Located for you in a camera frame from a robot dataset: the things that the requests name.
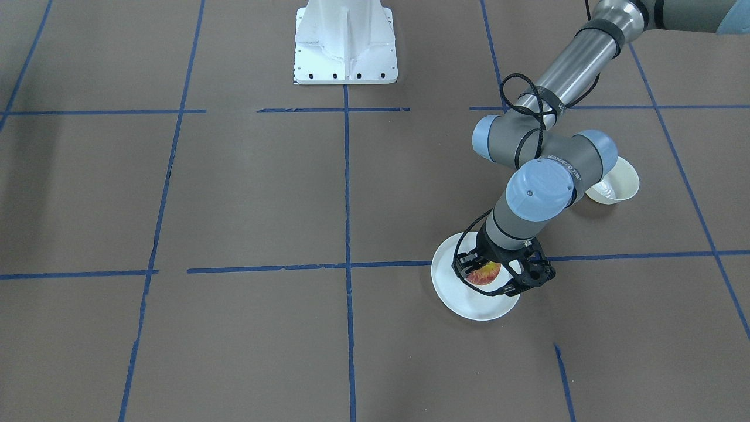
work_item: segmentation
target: white plate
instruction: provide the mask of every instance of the white plate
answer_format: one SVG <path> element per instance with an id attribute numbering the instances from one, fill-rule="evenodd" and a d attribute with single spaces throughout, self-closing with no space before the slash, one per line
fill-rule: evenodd
<path id="1" fill-rule="evenodd" d="M 509 297 L 504 294 L 485 296 L 467 287 L 453 272 L 453 252 L 461 233 L 454 234 L 445 240 L 432 258 L 432 284 L 438 297 L 453 312 L 474 321 L 489 321 L 499 318 L 515 306 L 519 294 Z M 476 232 L 470 231 L 461 242 L 459 252 L 468 252 L 476 246 Z M 521 271 L 518 261 L 513 261 L 511 267 L 516 272 Z M 511 279 L 505 268 L 500 270 L 492 283 L 477 286 L 484 291 L 495 291 L 506 285 Z"/>

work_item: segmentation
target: blue joint cap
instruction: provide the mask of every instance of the blue joint cap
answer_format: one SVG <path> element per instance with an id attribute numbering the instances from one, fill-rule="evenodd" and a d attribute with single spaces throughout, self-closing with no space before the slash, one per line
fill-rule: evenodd
<path id="1" fill-rule="evenodd" d="M 750 34 L 750 0 L 737 0 L 718 26 L 716 33 Z"/>
<path id="2" fill-rule="evenodd" d="M 474 147 L 474 152 L 492 162 L 495 161 L 490 157 L 490 127 L 492 127 L 492 122 L 498 117 L 482 117 L 474 127 L 474 134 L 471 136 L 471 144 Z"/>
<path id="3" fill-rule="evenodd" d="M 597 131 L 595 129 L 582 131 L 580 133 L 577 133 L 576 135 L 586 137 L 591 141 L 591 143 L 594 144 L 594 147 L 598 151 L 599 158 L 601 158 L 602 162 L 601 177 L 604 177 L 605 174 L 612 171 L 614 165 L 617 164 L 617 145 L 614 143 L 612 138 L 610 138 L 608 134 L 602 131 Z"/>
<path id="4" fill-rule="evenodd" d="M 573 176 L 557 161 L 528 161 L 508 181 L 508 207 L 528 222 L 545 222 L 560 214 L 573 199 Z"/>

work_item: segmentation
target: apple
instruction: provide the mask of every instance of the apple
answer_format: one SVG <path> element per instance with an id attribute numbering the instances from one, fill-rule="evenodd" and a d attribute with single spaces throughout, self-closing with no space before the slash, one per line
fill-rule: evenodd
<path id="1" fill-rule="evenodd" d="M 478 270 L 472 271 L 467 277 L 466 280 L 477 286 L 484 286 L 492 283 L 497 278 L 497 275 L 500 274 L 500 269 L 502 266 L 498 264 L 497 262 L 488 262 L 485 264 L 482 268 Z"/>

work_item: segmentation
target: white cup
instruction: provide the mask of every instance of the white cup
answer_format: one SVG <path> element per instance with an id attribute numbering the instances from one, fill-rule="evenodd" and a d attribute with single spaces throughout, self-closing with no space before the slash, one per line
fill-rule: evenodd
<path id="1" fill-rule="evenodd" d="M 641 179 L 635 168 L 623 157 L 617 157 L 617 164 L 612 171 L 602 177 L 601 182 L 589 188 L 586 195 L 596 202 L 610 205 L 634 197 L 640 186 Z"/>

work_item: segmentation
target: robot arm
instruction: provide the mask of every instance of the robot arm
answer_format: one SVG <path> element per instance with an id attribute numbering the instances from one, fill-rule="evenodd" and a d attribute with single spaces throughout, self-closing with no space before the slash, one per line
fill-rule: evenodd
<path id="1" fill-rule="evenodd" d="M 614 167 L 617 147 L 600 131 L 565 137 L 549 129 L 627 43 L 647 29 L 743 33 L 750 31 L 749 20 L 750 0 L 601 0 L 534 88 L 504 116 L 486 116 L 474 130 L 479 155 L 517 171 L 479 230 L 476 247 L 454 255 L 453 270 L 464 284 L 488 296 L 513 296 L 555 276 L 536 235 Z M 464 279 L 488 261 L 512 276 L 491 293 Z M 520 272 L 511 268 L 513 261 Z"/>

